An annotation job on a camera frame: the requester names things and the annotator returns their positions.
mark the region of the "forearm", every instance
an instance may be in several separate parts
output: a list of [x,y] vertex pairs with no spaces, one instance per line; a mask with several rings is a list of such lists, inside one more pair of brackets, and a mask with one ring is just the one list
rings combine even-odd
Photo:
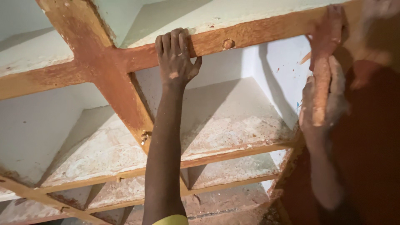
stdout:
[[311,186],[318,202],[327,210],[336,209],[343,201],[344,191],[329,158],[331,144],[327,138],[307,145],[311,161]]
[[183,89],[163,88],[146,165],[145,218],[159,216],[150,224],[169,215],[185,215],[179,185],[182,101]]

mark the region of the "dark-skinned arm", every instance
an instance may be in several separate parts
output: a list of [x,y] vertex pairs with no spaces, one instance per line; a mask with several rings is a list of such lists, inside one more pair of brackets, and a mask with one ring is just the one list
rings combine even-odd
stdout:
[[152,225],[171,215],[186,216],[179,183],[183,92],[202,64],[201,57],[191,63],[182,28],[158,36],[156,50],[162,97],[147,157],[143,225]]
[[312,121],[315,77],[307,79],[303,89],[303,105],[299,124],[303,131],[311,161],[311,187],[318,202],[321,224],[362,224],[352,207],[331,157],[329,133],[347,109],[344,98],[345,77],[339,62],[329,57],[332,74],[330,93],[326,106],[325,122],[316,127]]

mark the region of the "yellow sleeve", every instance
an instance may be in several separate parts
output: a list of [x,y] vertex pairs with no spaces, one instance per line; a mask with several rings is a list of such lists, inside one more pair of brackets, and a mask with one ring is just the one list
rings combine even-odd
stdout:
[[189,225],[189,222],[188,218],[183,215],[172,215],[153,223],[153,225]]

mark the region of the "wooden lattice frame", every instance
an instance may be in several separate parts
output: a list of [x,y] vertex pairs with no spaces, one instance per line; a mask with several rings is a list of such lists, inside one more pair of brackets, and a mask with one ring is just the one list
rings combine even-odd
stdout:
[[[131,80],[132,77],[129,73],[158,65],[154,44],[130,49],[116,48],[107,33],[106,26],[97,13],[96,7],[90,0],[36,1],[54,28],[70,46],[74,53],[74,60],[0,77],[0,100],[68,85],[92,82],[100,90],[137,142],[141,143],[143,131],[151,131],[153,121],[138,91],[135,89],[132,83],[135,81]],[[360,15],[361,1],[347,2],[344,7],[348,23],[356,24]],[[192,35],[189,41],[190,55],[191,57],[196,57],[221,52],[224,50],[222,43],[228,38],[235,41],[235,48],[242,48],[305,34],[309,29],[309,21],[318,20],[324,12],[324,7],[315,8]],[[246,149],[245,151],[182,162],[181,167],[193,167],[280,149],[299,149],[303,143],[297,140],[301,140],[301,138],[280,145]],[[146,141],[145,145],[142,146],[145,153],[148,152],[149,144],[150,140]],[[144,175],[144,171],[145,169],[138,169],[119,173],[115,176],[96,177],[39,189],[32,189],[7,177],[0,176],[0,186],[15,192],[20,197],[26,197],[54,208],[62,209],[71,217],[77,217],[95,224],[109,224],[90,215],[90,213],[142,204],[143,201],[81,211],[52,199],[46,193],[94,185],[121,178],[136,177]],[[181,192],[182,195],[196,194],[275,178],[278,178],[278,175],[198,190],[188,190],[187,185],[184,184],[181,178]]]

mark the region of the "hand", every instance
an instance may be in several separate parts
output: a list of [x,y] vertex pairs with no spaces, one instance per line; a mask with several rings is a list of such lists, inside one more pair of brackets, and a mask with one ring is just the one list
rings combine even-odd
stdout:
[[200,70],[202,58],[192,64],[188,51],[188,39],[182,28],[175,29],[156,39],[158,64],[163,87],[184,89]]
[[342,7],[329,5],[320,24],[306,38],[311,46],[310,70],[314,71],[314,62],[318,57],[328,58],[333,54],[342,39]]
[[314,126],[312,121],[315,84],[313,76],[307,78],[306,86],[303,89],[303,104],[300,111],[299,124],[309,147],[326,141],[331,128],[339,120],[343,112],[347,110],[347,101],[344,98],[346,80],[343,70],[334,56],[329,57],[329,66],[332,81],[326,105],[325,121],[320,127]]

